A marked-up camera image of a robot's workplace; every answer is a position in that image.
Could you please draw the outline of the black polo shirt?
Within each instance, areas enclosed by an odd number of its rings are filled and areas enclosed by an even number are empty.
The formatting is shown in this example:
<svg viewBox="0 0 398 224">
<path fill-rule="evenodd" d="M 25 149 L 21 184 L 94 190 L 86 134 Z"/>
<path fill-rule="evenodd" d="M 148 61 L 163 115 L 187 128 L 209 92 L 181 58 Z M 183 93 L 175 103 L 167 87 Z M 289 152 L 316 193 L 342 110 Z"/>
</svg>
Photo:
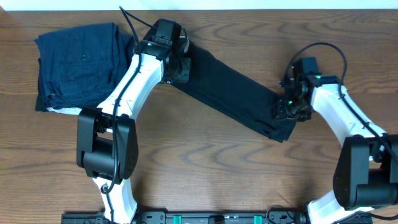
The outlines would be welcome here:
<svg viewBox="0 0 398 224">
<path fill-rule="evenodd" d="M 247 128 L 277 142 L 289 139 L 295 121 L 274 119 L 282 96 L 233 70 L 209 51 L 190 43 L 189 81 L 173 86 Z"/>
</svg>

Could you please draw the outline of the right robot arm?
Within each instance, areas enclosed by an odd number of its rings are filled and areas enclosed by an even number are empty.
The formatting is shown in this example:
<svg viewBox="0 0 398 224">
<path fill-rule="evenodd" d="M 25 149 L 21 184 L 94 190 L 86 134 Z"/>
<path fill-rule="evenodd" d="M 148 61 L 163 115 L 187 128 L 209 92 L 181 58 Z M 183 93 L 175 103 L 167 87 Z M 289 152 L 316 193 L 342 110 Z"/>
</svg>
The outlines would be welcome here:
<svg viewBox="0 0 398 224">
<path fill-rule="evenodd" d="M 335 75 L 323 75 L 313 57 L 288 66 L 285 96 L 275 119 L 306 121 L 316 112 L 341 144 L 333 188 L 307 204 L 300 223 L 372 223 L 372 210 L 397 205 L 397 135 L 375 125 Z"/>
</svg>

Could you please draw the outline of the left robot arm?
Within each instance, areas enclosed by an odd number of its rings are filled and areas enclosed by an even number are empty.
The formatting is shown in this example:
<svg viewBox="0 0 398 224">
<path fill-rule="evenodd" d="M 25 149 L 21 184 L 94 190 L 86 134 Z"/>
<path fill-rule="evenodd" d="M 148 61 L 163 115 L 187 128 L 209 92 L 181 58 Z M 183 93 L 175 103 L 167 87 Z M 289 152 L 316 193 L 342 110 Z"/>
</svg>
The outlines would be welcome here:
<svg viewBox="0 0 398 224">
<path fill-rule="evenodd" d="M 161 82 L 187 82 L 191 60 L 186 30 L 159 19 L 137 43 L 131 64 L 113 92 L 96 108 L 78 115 L 76 163 L 99 188 L 104 212 L 79 218 L 88 223 L 131 223 L 137 211 L 131 176 L 137 163 L 136 119 L 149 93 Z"/>
</svg>

